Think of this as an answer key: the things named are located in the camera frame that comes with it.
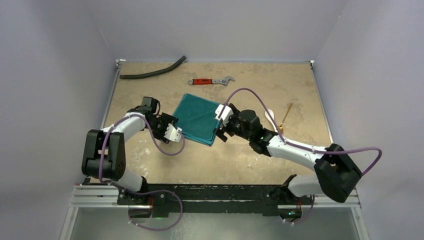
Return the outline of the teal cloth napkin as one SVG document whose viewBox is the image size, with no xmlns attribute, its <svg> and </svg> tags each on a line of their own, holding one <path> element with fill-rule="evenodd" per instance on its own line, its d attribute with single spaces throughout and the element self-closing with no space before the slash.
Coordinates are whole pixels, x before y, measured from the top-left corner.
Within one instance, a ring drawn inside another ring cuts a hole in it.
<svg viewBox="0 0 424 240">
<path fill-rule="evenodd" d="M 176 107 L 176 126 L 182 129 L 186 139 L 211 146 L 215 140 L 214 129 L 219 125 L 215 119 L 220 104 L 202 97 L 186 93 Z"/>
</svg>

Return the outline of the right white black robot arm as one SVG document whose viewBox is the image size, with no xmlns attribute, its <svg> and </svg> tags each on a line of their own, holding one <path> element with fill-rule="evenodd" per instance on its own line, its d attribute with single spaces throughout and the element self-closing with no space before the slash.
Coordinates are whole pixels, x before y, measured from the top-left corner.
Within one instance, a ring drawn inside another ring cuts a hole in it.
<svg viewBox="0 0 424 240">
<path fill-rule="evenodd" d="M 342 147 L 335 143 L 329 147 L 313 146 L 290 139 L 282 140 L 277 132 L 266 129 L 254 110 L 238 110 L 233 104 L 220 104 L 215 110 L 219 127 L 214 131 L 223 141 L 238 136 L 248 141 L 254 152 L 268 157 L 281 158 L 314 173 L 295 175 L 286 181 L 280 196 L 288 204 L 306 195 L 324 194 L 338 203 L 344 203 L 356 187 L 363 173 L 347 154 L 337 154 Z"/>
</svg>

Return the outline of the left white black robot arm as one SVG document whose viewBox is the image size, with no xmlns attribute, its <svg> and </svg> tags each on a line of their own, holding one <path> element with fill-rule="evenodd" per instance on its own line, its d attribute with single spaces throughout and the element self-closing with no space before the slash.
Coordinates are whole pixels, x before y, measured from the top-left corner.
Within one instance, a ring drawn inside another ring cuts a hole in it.
<svg viewBox="0 0 424 240">
<path fill-rule="evenodd" d="M 165 144 L 182 141 L 178 118 L 161 113 L 161 103 L 153 97 L 144 97 L 140 105 L 131 108 L 123 118 L 103 129 L 88 131 L 85 139 L 81 171 L 85 176 L 111 184 L 129 193 L 138 205 L 149 199 L 145 177 L 127 167 L 125 143 L 138 132 L 148 130 L 153 143 Z"/>
</svg>

